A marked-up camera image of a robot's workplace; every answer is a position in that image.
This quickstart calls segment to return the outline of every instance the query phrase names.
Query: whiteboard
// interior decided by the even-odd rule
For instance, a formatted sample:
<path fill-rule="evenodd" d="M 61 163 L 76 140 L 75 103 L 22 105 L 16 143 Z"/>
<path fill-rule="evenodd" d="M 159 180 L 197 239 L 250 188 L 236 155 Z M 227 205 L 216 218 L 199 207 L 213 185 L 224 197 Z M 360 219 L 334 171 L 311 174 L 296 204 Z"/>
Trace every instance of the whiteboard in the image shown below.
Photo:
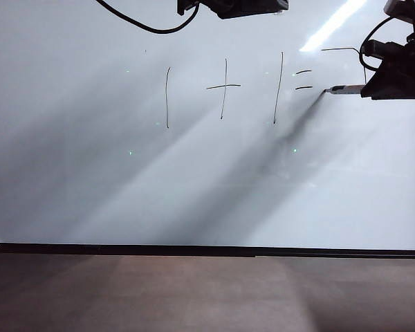
<path fill-rule="evenodd" d="M 384 4 L 201 6 L 153 35 L 93 0 L 0 0 L 0 242 L 415 250 L 415 100 L 321 94 L 364 82 L 354 51 L 320 49 L 359 47 Z"/>

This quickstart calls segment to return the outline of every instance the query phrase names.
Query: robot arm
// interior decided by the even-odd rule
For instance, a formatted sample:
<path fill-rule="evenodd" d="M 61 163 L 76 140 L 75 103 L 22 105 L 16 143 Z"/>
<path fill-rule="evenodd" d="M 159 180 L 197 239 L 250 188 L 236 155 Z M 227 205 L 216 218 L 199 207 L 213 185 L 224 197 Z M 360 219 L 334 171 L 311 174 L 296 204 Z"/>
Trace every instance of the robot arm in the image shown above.
<path fill-rule="evenodd" d="M 414 26 L 414 32 L 407 37 L 407 44 L 402 46 L 394 42 L 382 43 L 370 36 L 361 45 L 360 61 L 366 68 L 376 73 L 361 90 L 362 97 L 371 97 L 373 100 L 386 99 L 415 99 L 415 0 L 389 0 L 385 6 L 385 13 L 389 18 L 400 19 Z M 365 64 L 362 55 L 381 59 L 378 68 Z"/>

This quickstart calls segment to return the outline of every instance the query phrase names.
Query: black cable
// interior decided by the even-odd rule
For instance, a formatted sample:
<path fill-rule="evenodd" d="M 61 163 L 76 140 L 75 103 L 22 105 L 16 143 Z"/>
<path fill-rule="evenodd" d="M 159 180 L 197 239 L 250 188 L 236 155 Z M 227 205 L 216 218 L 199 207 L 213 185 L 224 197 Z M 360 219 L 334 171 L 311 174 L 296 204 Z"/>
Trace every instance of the black cable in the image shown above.
<path fill-rule="evenodd" d="M 104 2 L 103 0 L 96 0 L 100 5 L 102 5 L 103 7 L 105 7 L 109 12 L 113 13 L 114 15 L 118 16 L 121 19 L 124 19 L 125 21 L 139 27 L 142 28 L 143 30 L 149 31 L 150 33 L 157 33 L 159 35 L 166 35 L 168 33 L 176 33 L 177 31 L 180 31 L 181 29 L 183 29 L 186 25 L 188 25 L 196 16 L 196 14 L 199 12 L 199 7 L 200 4 L 198 3 L 195 6 L 195 10 L 192 13 L 192 15 L 185 21 L 183 22 L 181 25 L 172 28 L 172 29 L 164 29 L 164 30 L 160 30 L 160 29 L 155 29 L 155 28 L 151 28 L 150 26 L 146 26 L 143 23 L 140 23 L 139 21 L 136 21 L 135 19 L 132 19 L 131 17 L 126 16 L 125 14 L 119 12 L 118 10 L 116 10 L 114 7 L 111 7 L 109 4 L 107 4 L 106 2 Z"/>
<path fill-rule="evenodd" d="M 354 50 L 360 55 L 360 51 L 357 50 L 355 47 L 333 47 L 333 48 L 323 48 L 322 50 Z M 363 66 L 363 71 L 365 72 L 365 84 L 367 84 L 367 75 L 366 75 L 366 67 Z"/>
<path fill-rule="evenodd" d="M 370 71 L 377 71 L 378 68 L 372 67 L 372 66 L 368 65 L 365 62 L 365 60 L 362 57 L 362 48 L 371 39 L 372 35 L 377 32 L 377 30 L 379 28 L 381 28 L 382 26 L 384 26 L 388 21 L 391 21 L 392 19 L 394 19 L 394 17 L 388 17 L 384 21 L 382 21 L 381 23 L 379 23 L 375 28 L 373 28 L 373 30 L 367 35 L 366 39 L 361 44 L 360 51 L 358 52 L 360 54 L 360 63 L 362 64 L 363 67 L 369 69 Z"/>

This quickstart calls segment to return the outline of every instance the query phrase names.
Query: floor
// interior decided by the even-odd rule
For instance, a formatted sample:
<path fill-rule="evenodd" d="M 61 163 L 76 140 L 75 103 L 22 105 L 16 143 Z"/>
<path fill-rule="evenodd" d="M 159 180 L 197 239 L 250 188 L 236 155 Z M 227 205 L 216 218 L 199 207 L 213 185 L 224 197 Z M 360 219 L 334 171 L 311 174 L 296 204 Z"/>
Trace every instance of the floor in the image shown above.
<path fill-rule="evenodd" d="M 415 332 L 415 261 L 0 254 L 0 331 Z"/>

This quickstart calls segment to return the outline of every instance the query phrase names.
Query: black frame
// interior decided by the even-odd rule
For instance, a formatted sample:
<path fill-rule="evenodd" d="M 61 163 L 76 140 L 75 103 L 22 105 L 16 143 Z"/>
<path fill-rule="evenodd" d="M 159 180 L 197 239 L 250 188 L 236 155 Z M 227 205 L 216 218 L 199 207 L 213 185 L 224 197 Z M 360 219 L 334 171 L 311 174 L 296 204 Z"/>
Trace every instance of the black frame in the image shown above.
<path fill-rule="evenodd" d="M 65 255 L 154 255 L 211 257 L 334 257 L 370 259 L 415 259 L 415 250 L 353 250 L 313 248 L 257 248 L 221 246 L 137 246 L 0 243 L 0 253 Z"/>

